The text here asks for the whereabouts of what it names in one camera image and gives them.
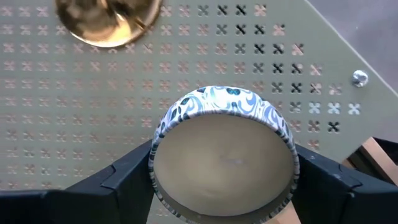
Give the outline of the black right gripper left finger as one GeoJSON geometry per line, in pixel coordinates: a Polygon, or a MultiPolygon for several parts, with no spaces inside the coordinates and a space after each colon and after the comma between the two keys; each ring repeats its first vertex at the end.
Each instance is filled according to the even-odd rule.
{"type": "Polygon", "coordinates": [[[146,224],[151,142],[65,190],[1,192],[1,224],[146,224]]]}

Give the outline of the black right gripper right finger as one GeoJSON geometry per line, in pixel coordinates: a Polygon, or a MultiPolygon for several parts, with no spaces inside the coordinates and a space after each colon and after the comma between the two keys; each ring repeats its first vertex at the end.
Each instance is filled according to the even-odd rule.
{"type": "Polygon", "coordinates": [[[297,145],[292,203],[303,224],[397,224],[397,186],[297,145]]]}

